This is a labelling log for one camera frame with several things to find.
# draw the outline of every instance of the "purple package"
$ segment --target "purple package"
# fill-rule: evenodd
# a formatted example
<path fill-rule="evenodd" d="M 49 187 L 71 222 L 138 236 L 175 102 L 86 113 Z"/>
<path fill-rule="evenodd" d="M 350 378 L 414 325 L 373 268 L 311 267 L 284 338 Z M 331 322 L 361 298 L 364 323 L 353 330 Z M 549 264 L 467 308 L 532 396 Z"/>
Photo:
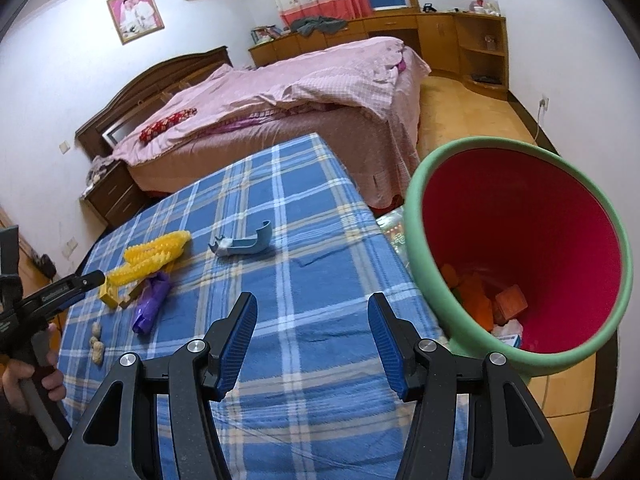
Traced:
<path fill-rule="evenodd" d="M 133 319 L 133 332 L 145 335 L 151 333 L 158 311 L 170 289 L 169 275 L 162 270 L 146 279 L 145 290 L 138 299 L 136 316 Z"/>

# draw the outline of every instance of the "blue-gray plastic object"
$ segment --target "blue-gray plastic object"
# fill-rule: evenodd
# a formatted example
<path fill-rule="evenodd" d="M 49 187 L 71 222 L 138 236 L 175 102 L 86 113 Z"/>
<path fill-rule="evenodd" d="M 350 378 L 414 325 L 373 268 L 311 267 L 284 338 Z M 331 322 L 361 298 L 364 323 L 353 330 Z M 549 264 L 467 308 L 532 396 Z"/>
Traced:
<path fill-rule="evenodd" d="M 225 238 L 216 236 L 209 248 L 216 256 L 235 256 L 236 254 L 257 254 L 269 247 L 273 228 L 271 222 L 265 220 L 262 227 L 256 229 L 255 236 L 248 238 Z"/>

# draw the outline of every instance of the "trash bin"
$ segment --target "trash bin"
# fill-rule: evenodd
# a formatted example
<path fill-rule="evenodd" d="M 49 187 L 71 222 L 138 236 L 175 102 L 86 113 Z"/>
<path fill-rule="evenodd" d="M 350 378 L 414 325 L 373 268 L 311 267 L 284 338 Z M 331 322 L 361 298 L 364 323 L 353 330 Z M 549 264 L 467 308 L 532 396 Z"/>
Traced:
<path fill-rule="evenodd" d="M 535 146 L 470 137 L 435 150 L 411 180 L 404 230 L 412 275 L 455 353 L 499 351 L 524 376 L 553 374 L 595 353 L 625 312 L 632 258 L 620 219 L 593 182 Z M 520 286 L 520 349 L 466 313 L 443 264 L 494 292 Z"/>

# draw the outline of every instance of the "wall outlet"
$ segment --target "wall outlet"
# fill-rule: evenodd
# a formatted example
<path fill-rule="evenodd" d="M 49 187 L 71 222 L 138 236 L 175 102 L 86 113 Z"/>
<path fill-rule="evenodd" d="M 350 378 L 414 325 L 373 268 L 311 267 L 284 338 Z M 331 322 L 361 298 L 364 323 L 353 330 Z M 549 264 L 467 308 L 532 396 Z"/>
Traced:
<path fill-rule="evenodd" d="M 68 260 L 71 257 L 71 253 L 78 247 L 78 242 L 75 238 L 71 238 L 64 247 L 62 247 L 62 255 Z"/>

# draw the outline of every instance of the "nightstand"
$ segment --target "nightstand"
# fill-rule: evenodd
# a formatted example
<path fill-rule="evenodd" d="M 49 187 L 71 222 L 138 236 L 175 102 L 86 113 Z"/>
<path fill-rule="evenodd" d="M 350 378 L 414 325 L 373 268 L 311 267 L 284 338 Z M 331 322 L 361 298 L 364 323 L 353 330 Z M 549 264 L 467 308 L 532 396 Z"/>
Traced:
<path fill-rule="evenodd" d="M 150 198 L 133 181 L 127 165 L 118 162 L 81 197 L 107 226 L 115 229 L 149 206 Z"/>

